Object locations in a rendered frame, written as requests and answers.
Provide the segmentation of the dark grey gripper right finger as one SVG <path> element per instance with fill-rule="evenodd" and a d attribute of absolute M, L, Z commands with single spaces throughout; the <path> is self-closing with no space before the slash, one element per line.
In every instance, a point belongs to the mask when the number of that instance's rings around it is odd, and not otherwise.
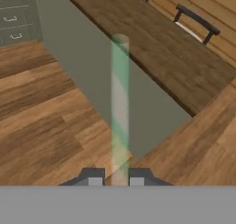
<path fill-rule="evenodd" d="M 171 183 L 156 177 L 150 168 L 130 168 L 130 186 L 171 186 Z"/>

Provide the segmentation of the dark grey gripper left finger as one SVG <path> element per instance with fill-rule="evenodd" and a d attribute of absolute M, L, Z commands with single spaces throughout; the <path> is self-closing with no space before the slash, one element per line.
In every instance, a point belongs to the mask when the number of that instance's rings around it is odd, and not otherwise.
<path fill-rule="evenodd" d="M 83 168 L 79 175 L 61 185 L 75 186 L 103 186 L 105 184 L 104 168 Z"/>

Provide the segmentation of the green and white striped straw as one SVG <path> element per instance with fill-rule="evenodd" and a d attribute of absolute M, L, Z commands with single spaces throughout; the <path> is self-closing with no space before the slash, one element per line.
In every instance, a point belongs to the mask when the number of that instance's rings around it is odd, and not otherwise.
<path fill-rule="evenodd" d="M 111 62 L 111 185 L 128 185 L 129 160 L 129 40 L 123 34 L 112 36 Z"/>

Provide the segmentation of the wooden top dining counter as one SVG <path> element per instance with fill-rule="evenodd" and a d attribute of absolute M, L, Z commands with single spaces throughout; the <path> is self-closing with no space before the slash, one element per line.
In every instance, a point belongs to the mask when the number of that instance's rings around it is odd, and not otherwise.
<path fill-rule="evenodd" d="M 143 0 L 36 2 L 44 45 L 105 122 L 112 118 L 112 35 L 128 37 L 129 149 L 137 158 L 236 77 L 236 68 Z"/>

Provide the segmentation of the grey-green drawer cabinet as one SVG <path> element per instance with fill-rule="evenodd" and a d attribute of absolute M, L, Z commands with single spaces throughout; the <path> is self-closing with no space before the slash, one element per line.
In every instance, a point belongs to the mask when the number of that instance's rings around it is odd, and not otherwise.
<path fill-rule="evenodd" d="M 42 41 L 36 0 L 0 0 L 0 46 Z"/>

